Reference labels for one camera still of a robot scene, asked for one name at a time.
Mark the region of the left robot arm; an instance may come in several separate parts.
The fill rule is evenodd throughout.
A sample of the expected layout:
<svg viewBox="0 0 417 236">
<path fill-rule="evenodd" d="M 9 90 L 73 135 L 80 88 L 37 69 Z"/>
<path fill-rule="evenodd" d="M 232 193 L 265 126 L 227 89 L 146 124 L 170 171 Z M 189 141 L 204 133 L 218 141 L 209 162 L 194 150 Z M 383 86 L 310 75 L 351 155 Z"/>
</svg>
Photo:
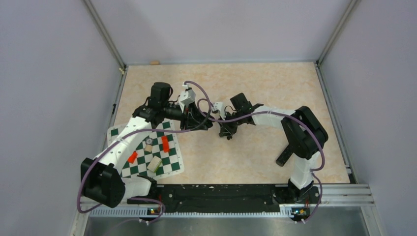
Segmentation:
<svg viewBox="0 0 417 236">
<path fill-rule="evenodd" d="M 81 163 L 81 183 L 77 193 L 76 206 L 80 213 L 81 198 L 86 197 L 110 208 L 115 208 L 124 199 L 140 197 L 145 203 L 157 199 L 158 191 L 149 178 L 136 176 L 122 178 L 124 164 L 135 152 L 136 147 L 151 133 L 161 132 L 158 125 L 165 119 L 181 122 L 178 133 L 208 130 L 211 113 L 201 114 L 195 104 L 195 92 L 191 85 L 202 91 L 204 89 L 193 81 L 183 83 L 184 91 L 179 95 L 177 103 L 170 100 L 173 89 L 170 84 L 156 82 L 151 87 L 151 95 L 146 102 L 132 114 L 123 131 L 111 144 L 95 158 L 86 158 Z"/>
</svg>

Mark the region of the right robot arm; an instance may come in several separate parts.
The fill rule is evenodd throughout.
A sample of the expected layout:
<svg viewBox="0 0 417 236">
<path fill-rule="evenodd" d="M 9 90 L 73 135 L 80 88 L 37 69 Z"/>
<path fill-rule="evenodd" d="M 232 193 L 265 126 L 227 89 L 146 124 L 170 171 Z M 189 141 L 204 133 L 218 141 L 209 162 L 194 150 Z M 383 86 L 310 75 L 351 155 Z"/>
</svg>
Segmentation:
<svg viewBox="0 0 417 236">
<path fill-rule="evenodd" d="M 231 139 L 242 124 L 263 125 L 284 131 L 288 144 L 276 159 L 283 167 L 291 156 L 295 157 L 294 169 L 288 181 L 288 195 L 295 203 L 308 197 L 314 180 L 312 173 L 328 134 L 310 108 L 301 106 L 296 110 L 281 110 L 261 103 L 253 105 L 243 93 L 230 99 L 233 111 L 216 102 L 212 108 L 220 115 L 220 137 Z"/>
</svg>

